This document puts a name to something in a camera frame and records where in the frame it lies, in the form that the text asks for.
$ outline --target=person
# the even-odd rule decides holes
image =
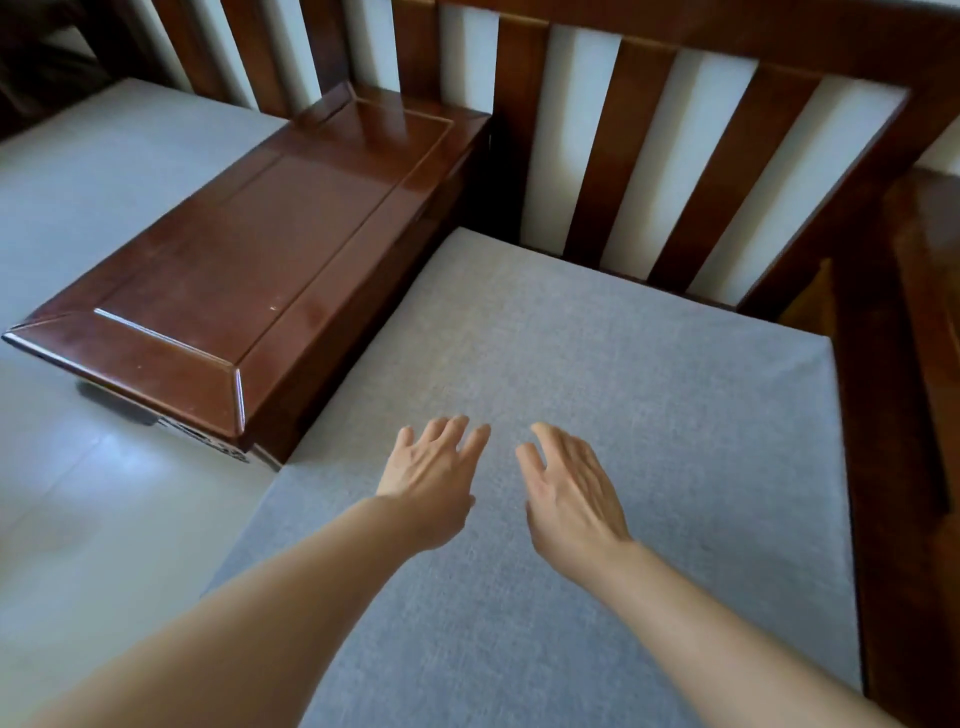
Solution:
[[[460,447],[467,426],[463,416],[439,418],[419,438],[404,427],[374,496],[202,599],[33,725],[296,725],[394,572],[464,527],[491,432],[477,427]],[[706,725],[900,725],[632,538],[589,444],[552,425],[532,429],[545,462],[532,443],[516,458],[534,549],[626,623]]]

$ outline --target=hand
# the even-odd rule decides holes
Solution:
[[[413,428],[404,427],[376,488],[378,496],[394,497],[406,507],[423,549],[443,546],[460,533],[476,502],[470,483],[490,426],[477,427],[457,450],[468,423],[464,415],[431,420],[416,443]]]
[[[516,449],[527,485],[527,524],[534,549],[560,574],[589,589],[610,547],[631,541],[616,491],[593,448],[558,427],[531,427],[533,443]]]

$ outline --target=white wall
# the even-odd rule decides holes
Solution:
[[[133,0],[177,85],[189,88],[152,0]],[[235,103],[256,108],[220,0],[191,0]],[[960,6],[960,0],[942,0]],[[266,0],[284,82],[295,106],[320,98],[299,0]],[[353,68],[399,90],[390,0],[344,0]],[[441,89],[450,104],[491,111],[498,19],[441,5]],[[558,254],[576,206],[619,36],[551,28],[522,216],[523,245]],[[671,70],[617,215],[602,265],[645,278],[723,134],[756,61],[684,50]],[[888,120],[903,90],[824,79],[710,254],[690,291],[736,304]],[[920,165],[960,175],[960,119]]]

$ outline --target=fabric surface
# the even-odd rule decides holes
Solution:
[[[530,546],[514,447],[589,440],[632,533],[859,686],[828,339],[455,231],[277,476],[214,586],[372,494],[396,437],[492,423],[465,531],[347,639],[308,726],[691,726],[628,630]]]
[[[0,144],[0,328],[20,321],[284,123],[127,79]],[[0,352],[0,359],[32,358],[9,346]]]

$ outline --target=white tile floor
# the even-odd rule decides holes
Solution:
[[[0,726],[192,604],[272,478],[4,351]]]

